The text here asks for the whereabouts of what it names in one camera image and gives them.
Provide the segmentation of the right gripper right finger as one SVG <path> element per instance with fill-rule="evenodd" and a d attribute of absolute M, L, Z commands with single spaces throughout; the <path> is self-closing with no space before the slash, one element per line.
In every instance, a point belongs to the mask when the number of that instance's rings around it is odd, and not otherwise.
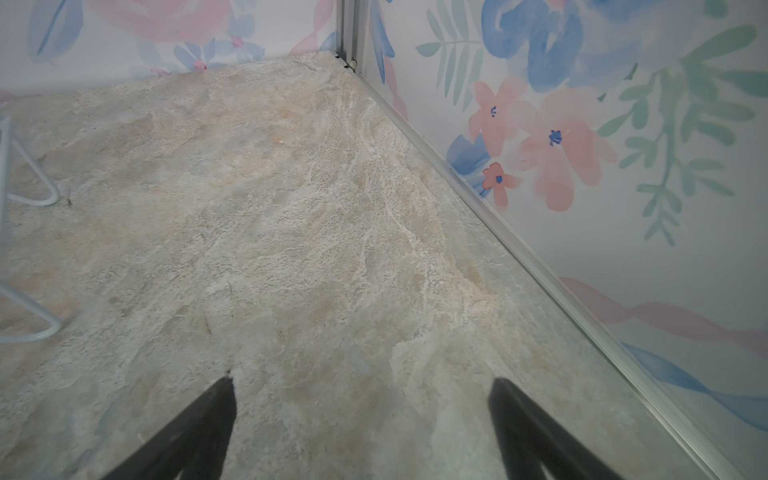
<path fill-rule="evenodd" d="M 511 380 L 496 378 L 487 402 L 509 479 L 621 479 Z"/>

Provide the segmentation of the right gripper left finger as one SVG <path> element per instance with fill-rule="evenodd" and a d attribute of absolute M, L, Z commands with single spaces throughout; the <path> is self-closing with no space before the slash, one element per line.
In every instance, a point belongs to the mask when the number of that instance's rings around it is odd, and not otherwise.
<path fill-rule="evenodd" d="M 217 380 L 107 479 L 219 479 L 237 418 L 233 379 Z"/>

